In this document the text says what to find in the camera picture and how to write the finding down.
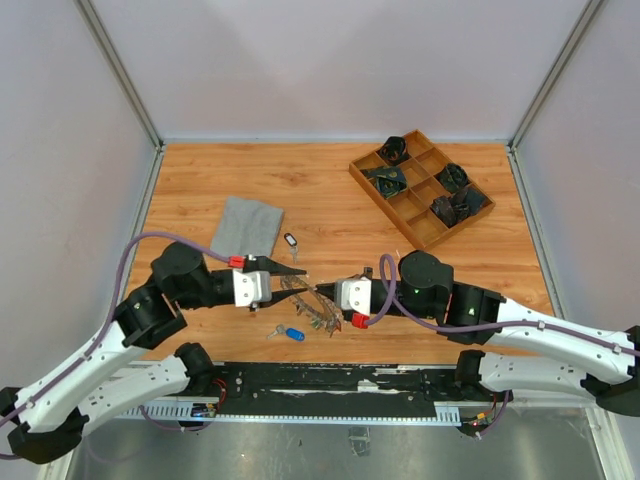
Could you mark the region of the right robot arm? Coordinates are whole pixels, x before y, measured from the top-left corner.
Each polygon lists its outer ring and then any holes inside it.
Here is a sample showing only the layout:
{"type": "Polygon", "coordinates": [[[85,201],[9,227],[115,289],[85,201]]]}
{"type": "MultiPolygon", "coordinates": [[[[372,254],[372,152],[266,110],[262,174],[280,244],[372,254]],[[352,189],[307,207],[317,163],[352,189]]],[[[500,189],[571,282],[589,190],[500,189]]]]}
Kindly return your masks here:
{"type": "Polygon", "coordinates": [[[319,284],[356,328],[385,315],[404,316],[465,346],[453,375],[466,400],[514,390],[566,393],[619,415],[639,414],[639,329],[610,331],[526,307],[498,292],[457,282],[454,269],[415,250],[399,262],[385,255],[381,272],[319,284]]]}

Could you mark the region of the metal key ring disc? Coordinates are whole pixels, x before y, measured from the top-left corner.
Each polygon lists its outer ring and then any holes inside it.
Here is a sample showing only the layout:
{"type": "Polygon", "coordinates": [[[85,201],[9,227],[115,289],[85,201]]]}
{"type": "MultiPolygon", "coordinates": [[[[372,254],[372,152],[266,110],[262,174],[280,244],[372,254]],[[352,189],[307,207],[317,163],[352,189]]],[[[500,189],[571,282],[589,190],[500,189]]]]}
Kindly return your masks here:
{"type": "Polygon", "coordinates": [[[283,289],[301,290],[290,299],[298,316],[305,314],[315,330],[324,330],[330,337],[342,330],[343,315],[335,303],[321,295],[317,289],[301,277],[287,275],[280,278],[283,289]]]}

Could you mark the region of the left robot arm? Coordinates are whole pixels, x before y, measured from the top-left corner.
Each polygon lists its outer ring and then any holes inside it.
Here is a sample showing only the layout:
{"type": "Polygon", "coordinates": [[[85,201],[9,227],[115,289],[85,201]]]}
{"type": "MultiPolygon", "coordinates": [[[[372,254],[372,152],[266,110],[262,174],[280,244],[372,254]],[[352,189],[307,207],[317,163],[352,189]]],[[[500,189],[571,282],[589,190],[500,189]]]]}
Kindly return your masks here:
{"type": "Polygon", "coordinates": [[[207,393],[214,366],[198,343],[183,344],[137,375],[110,378],[184,329],[184,311],[268,308],[295,293],[272,290],[272,278],[302,273],[266,256],[225,257],[175,234],[161,236],[171,243],[152,261],[150,277],[126,298],[113,293],[104,323],[83,346],[31,385],[2,389],[1,422],[14,425],[6,459],[46,464],[132,407],[165,395],[207,393]]]}

